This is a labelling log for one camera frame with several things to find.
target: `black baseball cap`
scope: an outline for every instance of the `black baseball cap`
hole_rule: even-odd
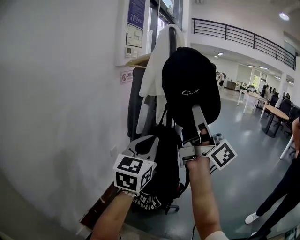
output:
[[[215,66],[194,48],[179,47],[165,62],[163,90],[168,111],[181,127],[194,123],[192,107],[200,105],[207,124],[221,109]]]

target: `black backpack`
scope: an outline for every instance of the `black backpack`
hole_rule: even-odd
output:
[[[151,181],[141,190],[140,195],[133,200],[132,210],[158,210],[164,209],[167,214],[175,198],[187,189],[189,185],[189,171],[186,167],[186,183],[183,185],[179,179],[178,148],[182,146],[181,137],[171,127],[172,118],[167,115],[166,127],[163,125],[164,115],[153,134],[158,137],[158,147],[155,157],[157,166]]]

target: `black metal railing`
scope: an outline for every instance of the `black metal railing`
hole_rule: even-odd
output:
[[[296,57],[272,41],[250,31],[228,24],[192,18],[194,34],[204,34],[241,43],[262,51],[295,70]]]

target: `shoe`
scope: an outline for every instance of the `shoe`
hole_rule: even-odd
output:
[[[252,223],[255,219],[258,219],[258,218],[259,218],[259,216],[257,216],[257,215],[256,215],[256,212],[255,212],[255,213],[249,215],[248,217],[246,217],[245,223],[246,223],[246,224],[250,224],[250,223]]]

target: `wall sign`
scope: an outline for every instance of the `wall sign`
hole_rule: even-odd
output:
[[[127,21],[141,29],[144,28],[145,2],[146,0],[130,0],[129,2]]]
[[[126,45],[142,48],[143,30],[127,23]]]
[[[132,79],[133,79],[132,70],[121,72],[121,84],[130,82],[132,81]]]

